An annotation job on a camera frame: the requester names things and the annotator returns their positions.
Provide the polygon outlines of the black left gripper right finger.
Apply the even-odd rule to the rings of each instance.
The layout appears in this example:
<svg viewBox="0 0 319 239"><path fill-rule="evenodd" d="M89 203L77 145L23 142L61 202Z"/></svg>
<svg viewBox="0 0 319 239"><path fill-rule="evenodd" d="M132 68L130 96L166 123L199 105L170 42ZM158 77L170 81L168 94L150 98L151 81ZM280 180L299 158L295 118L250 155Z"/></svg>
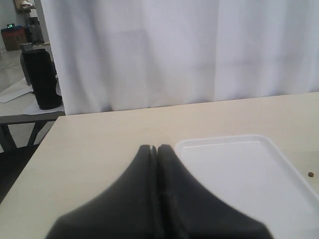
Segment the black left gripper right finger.
<svg viewBox="0 0 319 239"><path fill-rule="evenodd" d="M260 221L209 192L186 169L170 145L157 154L162 222L167 239L271 239Z"/></svg>

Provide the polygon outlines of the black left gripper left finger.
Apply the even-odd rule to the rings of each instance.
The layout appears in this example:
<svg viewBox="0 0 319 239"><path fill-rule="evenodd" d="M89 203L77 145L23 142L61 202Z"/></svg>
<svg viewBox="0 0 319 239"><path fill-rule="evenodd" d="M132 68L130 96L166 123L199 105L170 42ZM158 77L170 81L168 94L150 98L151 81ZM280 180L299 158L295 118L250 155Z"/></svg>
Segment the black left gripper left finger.
<svg viewBox="0 0 319 239"><path fill-rule="evenodd" d="M57 219L48 239L158 239L156 149L140 146L124 173L103 193Z"/></svg>

